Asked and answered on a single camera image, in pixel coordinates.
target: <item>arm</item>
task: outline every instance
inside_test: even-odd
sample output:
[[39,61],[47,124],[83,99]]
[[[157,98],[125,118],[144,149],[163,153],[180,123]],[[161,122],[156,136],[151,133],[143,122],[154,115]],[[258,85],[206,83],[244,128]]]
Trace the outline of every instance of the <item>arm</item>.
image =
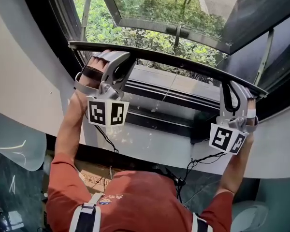
[[[87,66],[104,72],[107,64],[103,59],[92,57]],[[94,88],[99,88],[100,84],[84,75],[81,76],[79,82]],[[63,122],[57,135],[55,154],[60,152],[65,153],[72,161],[74,161],[79,146],[82,121],[86,109],[86,95],[76,90],[70,99],[68,110],[63,118]]]
[[[248,108],[256,109],[256,101],[250,100],[248,102]],[[254,119],[247,120],[247,124],[253,125]],[[246,138],[239,153],[231,157],[231,160],[228,163],[227,168],[225,169],[221,177],[220,185],[219,185],[216,195],[225,191],[229,191],[233,193],[233,195],[237,192],[244,177],[244,172],[246,169],[246,165],[247,165],[247,161],[248,161],[248,157],[249,157],[249,153],[250,153],[250,149],[252,147],[253,141],[254,141],[254,137],[253,137],[253,134],[251,133]]]

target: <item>white wall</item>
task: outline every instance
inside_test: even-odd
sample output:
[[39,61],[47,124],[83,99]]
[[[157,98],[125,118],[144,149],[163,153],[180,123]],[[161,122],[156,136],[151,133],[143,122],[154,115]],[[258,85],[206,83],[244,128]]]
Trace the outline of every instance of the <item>white wall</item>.
[[[0,0],[0,113],[24,125],[56,136],[73,81],[47,44],[24,0]],[[111,150],[86,122],[80,142]],[[216,150],[207,142],[126,124],[108,131],[121,154],[186,168],[191,156]],[[290,177],[290,110],[259,126],[246,177]],[[222,174],[229,157],[199,164],[200,171]]]

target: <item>man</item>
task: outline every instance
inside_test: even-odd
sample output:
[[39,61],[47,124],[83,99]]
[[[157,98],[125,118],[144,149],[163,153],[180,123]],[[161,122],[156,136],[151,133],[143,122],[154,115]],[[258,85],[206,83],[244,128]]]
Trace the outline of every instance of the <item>man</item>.
[[[107,64],[103,59],[92,58],[88,66],[104,72]],[[84,75],[81,76],[80,82],[90,87],[99,87],[99,81]],[[248,106],[249,109],[255,109],[255,101],[249,101]],[[46,209],[47,220],[54,232],[69,231],[75,209],[89,202],[91,198],[73,163],[86,109],[86,95],[76,90],[58,132],[55,158],[50,172]],[[230,231],[232,200],[242,182],[252,143],[253,134],[250,134],[238,155],[232,156],[215,197],[200,215],[214,232]],[[193,214],[176,198],[173,181],[156,173],[117,173],[107,186],[104,197],[97,202],[97,206],[101,210],[101,232],[192,230]]]

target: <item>white marker cube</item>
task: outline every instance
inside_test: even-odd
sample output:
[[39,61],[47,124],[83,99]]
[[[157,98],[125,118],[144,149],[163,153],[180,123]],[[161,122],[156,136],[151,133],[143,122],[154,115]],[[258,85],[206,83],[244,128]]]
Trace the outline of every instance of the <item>white marker cube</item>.
[[88,122],[93,125],[112,127],[125,123],[129,102],[101,100],[87,96]]
[[211,124],[209,146],[225,153],[237,155],[248,133],[237,129]]

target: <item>backpack strap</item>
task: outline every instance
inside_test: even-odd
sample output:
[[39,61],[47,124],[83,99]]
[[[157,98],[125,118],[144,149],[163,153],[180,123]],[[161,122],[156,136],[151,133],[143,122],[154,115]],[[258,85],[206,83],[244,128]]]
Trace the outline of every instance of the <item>backpack strap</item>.
[[213,228],[204,219],[193,213],[191,232],[213,232]]
[[96,204],[103,195],[103,193],[95,193],[88,203],[76,208],[69,232],[99,232],[101,209]]

